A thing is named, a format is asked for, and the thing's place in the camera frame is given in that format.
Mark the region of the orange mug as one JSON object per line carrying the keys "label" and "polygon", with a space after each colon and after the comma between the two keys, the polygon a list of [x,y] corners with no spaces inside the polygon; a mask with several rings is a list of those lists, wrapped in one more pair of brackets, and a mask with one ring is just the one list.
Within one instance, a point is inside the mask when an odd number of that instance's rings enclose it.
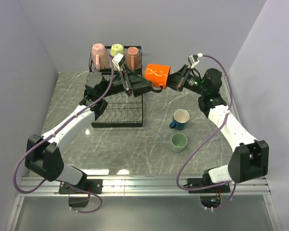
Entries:
{"label": "orange mug", "polygon": [[160,93],[167,88],[167,79],[170,75],[171,67],[160,64],[148,64],[144,77],[146,80],[152,82],[152,91]]}

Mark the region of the salmon floral mug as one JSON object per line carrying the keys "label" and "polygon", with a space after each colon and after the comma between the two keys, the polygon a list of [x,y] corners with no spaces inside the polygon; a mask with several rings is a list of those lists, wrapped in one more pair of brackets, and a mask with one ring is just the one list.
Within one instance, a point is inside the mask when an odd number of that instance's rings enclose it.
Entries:
{"label": "salmon floral mug", "polygon": [[141,67],[140,51],[137,47],[128,48],[126,63],[131,71],[135,71]]}

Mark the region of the yellow-green faceted mug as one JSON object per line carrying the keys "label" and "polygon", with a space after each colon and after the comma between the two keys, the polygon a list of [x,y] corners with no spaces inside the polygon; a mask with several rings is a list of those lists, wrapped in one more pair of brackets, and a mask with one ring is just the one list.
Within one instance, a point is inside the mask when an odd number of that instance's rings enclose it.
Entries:
{"label": "yellow-green faceted mug", "polygon": [[113,44],[111,46],[111,49],[110,49],[110,55],[112,56],[112,58],[114,58],[117,54],[122,54],[122,55],[125,55],[125,49],[124,49],[124,46],[121,45],[121,44]]}

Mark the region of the pale pink mug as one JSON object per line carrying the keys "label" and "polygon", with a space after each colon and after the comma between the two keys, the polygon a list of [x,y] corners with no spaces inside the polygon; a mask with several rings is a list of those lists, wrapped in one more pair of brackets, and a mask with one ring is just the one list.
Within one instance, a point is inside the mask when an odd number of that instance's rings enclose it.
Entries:
{"label": "pale pink mug", "polygon": [[107,50],[103,44],[101,43],[93,44],[91,55],[93,65],[96,70],[107,69],[109,67]]}

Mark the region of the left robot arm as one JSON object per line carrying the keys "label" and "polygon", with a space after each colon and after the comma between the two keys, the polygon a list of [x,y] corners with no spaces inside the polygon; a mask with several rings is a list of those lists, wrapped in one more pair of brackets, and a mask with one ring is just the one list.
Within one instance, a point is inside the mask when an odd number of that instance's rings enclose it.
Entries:
{"label": "left robot arm", "polygon": [[47,181],[70,184],[75,193],[87,189],[87,175],[62,159],[65,149],[78,133],[98,119],[107,107],[105,97],[125,92],[139,96],[152,90],[152,82],[134,72],[119,72],[116,77],[105,79],[101,72],[87,75],[84,97],[76,109],[56,127],[41,136],[32,135],[27,141],[28,155],[25,167]]}

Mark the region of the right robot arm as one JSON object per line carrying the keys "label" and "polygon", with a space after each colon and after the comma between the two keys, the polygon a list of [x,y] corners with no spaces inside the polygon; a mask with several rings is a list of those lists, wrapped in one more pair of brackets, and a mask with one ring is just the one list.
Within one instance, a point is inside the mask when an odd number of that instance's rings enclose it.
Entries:
{"label": "right robot arm", "polygon": [[203,77],[199,77],[184,65],[179,71],[168,75],[166,86],[175,91],[188,89],[199,94],[201,112],[223,134],[233,151],[227,165],[204,171],[202,190],[213,192],[231,181],[242,183],[267,175],[268,143],[248,133],[231,113],[231,103],[226,103],[220,95],[222,73],[219,70],[210,68]]}

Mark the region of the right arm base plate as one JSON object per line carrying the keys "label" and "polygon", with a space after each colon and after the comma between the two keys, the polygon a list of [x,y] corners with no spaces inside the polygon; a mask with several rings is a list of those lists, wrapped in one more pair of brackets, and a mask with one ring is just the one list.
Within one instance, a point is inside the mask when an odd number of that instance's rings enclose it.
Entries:
{"label": "right arm base plate", "polygon": [[222,185],[222,186],[216,186],[216,184],[213,184],[209,182],[209,185],[214,185],[212,188],[198,190],[198,191],[192,191],[191,189],[195,188],[201,188],[207,186],[205,184],[205,181],[202,178],[188,178],[187,184],[184,185],[185,188],[188,189],[188,193],[229,193],[230,192],[230,186]]}

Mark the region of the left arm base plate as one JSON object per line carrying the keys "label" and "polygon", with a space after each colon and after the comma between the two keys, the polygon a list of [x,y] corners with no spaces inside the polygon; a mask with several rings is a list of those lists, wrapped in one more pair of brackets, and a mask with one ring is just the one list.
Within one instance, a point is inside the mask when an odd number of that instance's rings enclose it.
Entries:
{"label": "left arm base plate", "polygon": [[94,193],[94,194],[101,194],[102,193],[102,187],[103,187],[103,180],[102,179],[86,179],[82,183],[78,185],[73,185],[74,188],[71,188],[68,186],[67,183],[61,184],[59,187],[59,194],[80,194],[85,191],[85,194],[88,192]]}

